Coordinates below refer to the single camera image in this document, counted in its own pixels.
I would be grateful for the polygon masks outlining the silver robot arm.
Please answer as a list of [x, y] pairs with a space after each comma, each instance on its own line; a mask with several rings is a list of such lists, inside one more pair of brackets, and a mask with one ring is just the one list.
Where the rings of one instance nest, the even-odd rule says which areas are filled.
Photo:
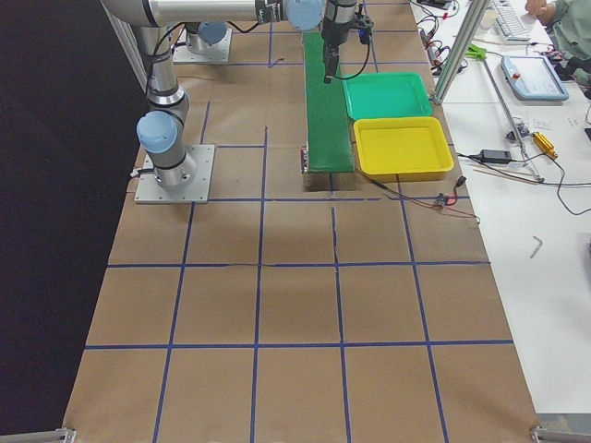
[[227, 26], [219, 21], [189, 22], [185, 31], [188, 50], [193, 54], [203, 54], [225, 37]]
[[137, 44], [135, 66], [142, 66], [148, 112], [137, 135], [151, 162], [139, 178], [136, 198], [144, 202], [204, 202], [209, 196], [212, 145], [182, 142], [189, 98], [173, 61], [173, 32], [183, 28], [186, 48], [207, 56], [237, 22], [254, 26], [288, 21], [302, 31], [305, 61], [307, 145], [301, 153], [306, 173], [350, 173], [354, 169], [339, 49], [351, 30], [363, 45], [372, 37], [372, 20], [355, 1], [106, 1], [106, 13], [126, 23]]

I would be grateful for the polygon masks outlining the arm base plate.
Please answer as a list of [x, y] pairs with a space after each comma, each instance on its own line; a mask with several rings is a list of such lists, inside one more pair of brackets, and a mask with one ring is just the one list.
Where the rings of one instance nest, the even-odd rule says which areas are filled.
[[139, 204], [204, 204], [209, 200], [211, 173], [216, 146], [212, 144], [184, 145], [186, 157], [172, 170], [158, 169], [145, 154], [143, 169], [135, 194]]
[[186, 45], [187, 33], [183, 31], [175, 45], [173, 62], [176, 65], [225, 65], [230, 58], [231, 40], [232, 31], [227, 29], [225, 36], [215, 44], [195, 37]]

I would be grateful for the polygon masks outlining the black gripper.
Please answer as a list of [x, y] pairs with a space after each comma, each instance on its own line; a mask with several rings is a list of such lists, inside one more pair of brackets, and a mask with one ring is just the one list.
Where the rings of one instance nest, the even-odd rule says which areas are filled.
[[324, 41], [323, 64], [324, 83], [331, 84], [338, 68], [338, 47], [344, 44], [350, 30], [357, 30], [362, 44], [370, 43], [372, 19], [363, 11], [357, 1], [326, 2], [324, 18], [321, 23], [321, 37]]

